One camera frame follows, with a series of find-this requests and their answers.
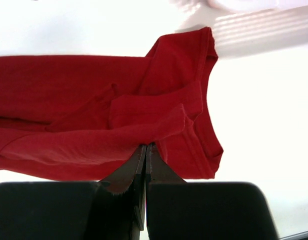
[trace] white plastic object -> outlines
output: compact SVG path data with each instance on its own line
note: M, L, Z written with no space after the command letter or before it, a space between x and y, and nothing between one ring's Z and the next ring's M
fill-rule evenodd
M308 0L207 0L212 8L233 13L257 12L266 9L294 9L308 6Z

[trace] red garment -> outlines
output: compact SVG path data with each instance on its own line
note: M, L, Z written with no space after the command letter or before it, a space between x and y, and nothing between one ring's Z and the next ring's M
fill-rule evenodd
M161 36L146 57L0 57L0 169L100 180L156 142L181 177L209 179L222 147L206 95L211 29Z

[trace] red cloth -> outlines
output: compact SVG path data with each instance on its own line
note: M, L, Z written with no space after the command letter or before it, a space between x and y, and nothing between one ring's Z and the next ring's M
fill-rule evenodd
M222 147L206 95L211 29L161 36L146 57L0 57L0 169L100 180L156 142L186 179L209 179Z

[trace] red fabric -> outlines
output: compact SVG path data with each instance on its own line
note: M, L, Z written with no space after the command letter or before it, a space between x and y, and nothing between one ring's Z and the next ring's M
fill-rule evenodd
M206 95L211 29L161 36L146 57L0 57L0 169L100 180L156 142L181 177L209 179L222 147Z

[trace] dark object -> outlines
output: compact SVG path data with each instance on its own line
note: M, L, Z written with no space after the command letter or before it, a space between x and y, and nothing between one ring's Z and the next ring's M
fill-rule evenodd
M0 240L138 240L145 195L151 240L278 239L256 186L187 183L151 144L100 182L0 184Z

